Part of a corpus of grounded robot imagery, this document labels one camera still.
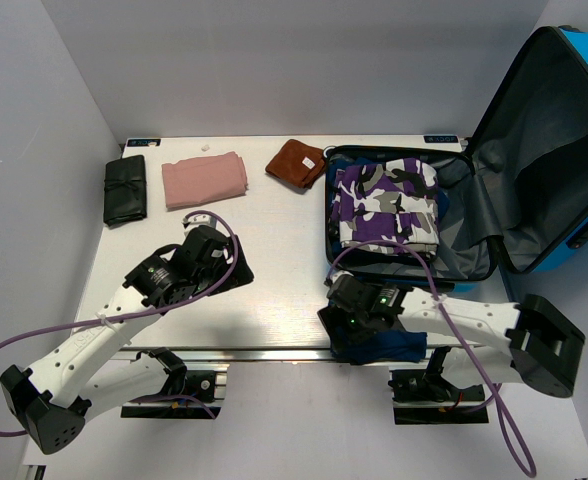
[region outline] label sticker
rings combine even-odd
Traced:
[[[423,135],[425,143],[458,143],[456,135]]]
[[[130,138],[127,140],[128,147],[158,147],[160,144],[160,138]]]
[[[313,161],[311,161],[309,158],[305,157],[303,159],[303,165],[305,165],[307,168],[309,168],[311,170],[312,168],[314,168],[315,163]]]

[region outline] folded clothing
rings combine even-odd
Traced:
[[[243,159],[235,152],[196,157],[161,166],[167,208],[191,207],[242,195],[247,190]]]
[[[325,171],[323,150],[288,140],[265,171],[298,188],[310,188]]]
[[[436,171],[416,158],[351,165],[337,170],[330,221],[342,248],[367,240],[393,240],[427,259],[438,248]],[[403,254],[399,247],[365,245],[366,251]]]
[[[147,217],[145,157],[119,158],[105,165],[103,222],[108,227]]]

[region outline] small white object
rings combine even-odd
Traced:
[[[183,233],[187,237],[190,231],[192,231],[199,225],[208,225],[212,228],[216,228],[216,223],[217,222],[214,217],[204,213],[201,215],[194,215],[192,217],[186,215],[185,218],[183,218],[183,227],[185,228],[185,231]]]
[[[303,165],[305,165],[310,170],[316,166],[316,164],[307,157],[303,159]]]

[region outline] suitcase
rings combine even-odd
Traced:
[[[449,202],[430,265],[440,289],[465,289],[499,264],[519,274],[553,269],[588,242],[588,34],[535,31],[461,153],[345,145],[324,156],[330,262],[341,251],[330,221],[337,163],[414,157],[437,170]],[[374,282],[425,282],[405,257],[354,251],[339,268]]]

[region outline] cable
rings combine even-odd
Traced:
[[[503,384],[499,383],[499,384],[496,384],[495,386],[496,386],[496,391],[498,392],[501,389],[501,387],[503,386]],[[485,401],[483,403],[479,403],[478,405],[476,405],[474,407],[466,408],[465,410],[462,410],[461,413],[478,412],[479,410],[482,410],[485,407],[487,407],[493,401],[494,401],[494,395],[492,394],[489,397],[487,397],[487,399],[485,399]]]
[[[445,411],[445,412],[451,412],[456,407],[458,407],[462,401],[463,401],[463,392],[461,392],[461,393],[458,394],[458,399],[456,400],[456,403],[454,405],[452,405],[451,407],[448,407],[448,408],[443,409],[443,411]]]
[[[198,295],[195,295],[192,298],[189,298],[189,299],[184,300],[182,302],[175,303],[174,305],[167,305],[167,306],[161,307],[161,308],[145,310],[144,312],[139,312],[139,313],[125,313],[123,315],[115,315],[112,317],[105,317],[105,320],[107,320],[109,322],[121,322],[121,321],[128,322],[128,321],[134,320],[136,318],[148,317],[150,315],[157,315],[159,313],[169,312],[170,310],[174,310],[175,308],[184,307],[185,305],[189,305],[190,303],[194,303],[197,300],[200,300],[201,298],[208,296],[210,293],[212,293],[214,290],[216,290],[218,287],[220,287],[230,277],[230,275],[232,274],[232,272],[236,268],[236,262],[238,260],[238,255],[236,253],[239,251],[239,246],[238,246],[238,242],[236,241],[236,236],[234,235],[232,228],[227,224],[227,222],[225,220],[223,220],[221,217],[219,217],[218,215],[216,215],[215,213],[212,213],[210,211],[196,210],[196,211],[188,214],[186,216],[186,218],[191,218],[196,215],[203,215],[203,214],[210,215],[210,216],[214,217],[217,221],[219,221],[221,223],[221,225],[223,225],[223,227],[225,227],[225,230],[227,230],[227,233],[229,234],[229,236],[232,240],[232,246],[234,248],[233,260],[232,260],[230,267],[225,272],[225,274],[216,283],[214,283],[214,285],[212,285],[211,287],[206,288]],[[74,328],[83,328],[83,327],[98,327],[100,325],[103,325],[103,323],[100,319],[98,319],[98,320],[84,320],[81,322],[66,323],[64,325],[56,325],[53,327],[39,328],[37,330],[25,332],[20,335],[16,335],[15,337],[11,337],[11,338],[8,338],[7,340],[2,341],[0,343],[0,350],[2,348],[7,347],[8,345],[11,345],[12,343],[16,343],[20,340],[25,340],[26,338],[36,337],[38,335],[45,335],[47,333],[60,332],[61,330],[71,330]],[[25,434],[27,434],[27,432],[25,430],[18,430],[15,432],[4,432],[4,431],[0,430],[0,437],[5,437],[5,438],[19,437],[19,436],[25,435]]]
[[[425,260],[423,259],[423,257],[421,257],[414,250],[406,247],[402,243],[395,242],[393,240],[368,240],[366,242],[358,243],[356,245],[353,245],[353,246],[343,250],[336,257],[336,259],[332,262],[332,265],[330,266],[330,271],[327,274],[327,280],[330,279],[330,276],[332,275],[333,270],[336,269],[338,263],[343,259],[343,257],[345,257],[345,255],[350,253],[352,250],[359,248],[359,247],[362,247],[364,245],[391,245],[391,246],[399,247],[403,251],[409,253],[412,257],[414,257],[418,261],[418,263],[421,265],[421,267],[423,267],[423,270],[425,270],[425,276],[427,277],[427,283],[429,284],[430,291],[432,293],[432,296],[434,297],[434,300],[438,304],[439,311],[443,315],[443,318],[445,319],[445,321],[449,325],[449,327],[452,330],[452,333],[454,334],[456,339],[459,341],[459,343],[461,344],[463,349],[469,355],[470,360],[472,361],[472,363],[474,364],[474,366],[478,370],[478,373],[481,375],[481,377],[483,378],[483,381],[485,382],[485,384],[489,388],[490,392],[492,393],[493,399],[496,401],[496,412],[498,413],[499,424],[501,426],[501,433],[503,434],[503,439],[505,440],[505,443],[507,445],[507,449],[510,451],[510,453],[512,454],[512,458],[514,458],[514,461],[516,462],[516,464],[519,466],[519,468],[523,471],[523,473],[525,475],[527,475],[530,478],[536,477],[536,464],[534,463],[534,459],[532,458],[532,454],[530,453],[530,450],[529,450],[527,444],[525,443],[525,439],[523,438],[523,435],[521,435],[521,432],[518,429],[518,426],[516,425],[516,422],[514,421],[512,414],[510,413],[509,409],[507,408],[507,405],[503,401],[501,394],[498,392],[498,388],[496,388],[494,386],[494,383],[492,383],[492,380],[490,379],[489,375],[485,371],[485,368],[483,368],[483,365],[481,364],[481,362],[479,361],[477,356],[472,351],[472,347],[470,347],[469,344],[467,343],[467,341],[465,340],[465,338],[463,338],[463,335],[461,334],[461,332],[458,330],[458,328],[454,324],[454,321],[450,317],[450,314],[447,313],[447,310],[445,310],[443,303],[439,301],[438,290],[436,289],[436,284],[434,283],[434,277],[432,276],[432,272],[430,272],[430,268],[427,265],[427,263],[425,263]],[[514,446],[512,445],[512,441],[510,440],[510,438],[507,434],[507,430],[505,428],[504,419],[507,420],[507,423],[509,424],[510,428],[512,429],[512,432],[514,433],[514,436],[516,437],[516,440],[518,441],[519,446],[523,450],[523,454],[525,455],[525,459],[527,460],[529,469],[521,461],[521,459],[517,455],[516,451],[514,450]]]
[[[181,394],[177,394],[177,395],[145,395],[143,397],[135,398],[134,400],[132,400],[132,402],[139,402],[139,403],[165,402],[167,400],[176,400],[176,399],[187,400],[188,402],[198,403],[201,407],[203,407],[203,410],[205,410],[207,412],[207,414],[210,417],[212,417],[212,419],[216,419],[216,415],[214,415],[214,412],[212,412],[212,410],[210,410],[210,408],[207,405],[205,405],[198,398],[193,397],[191,395],[181,395]]]

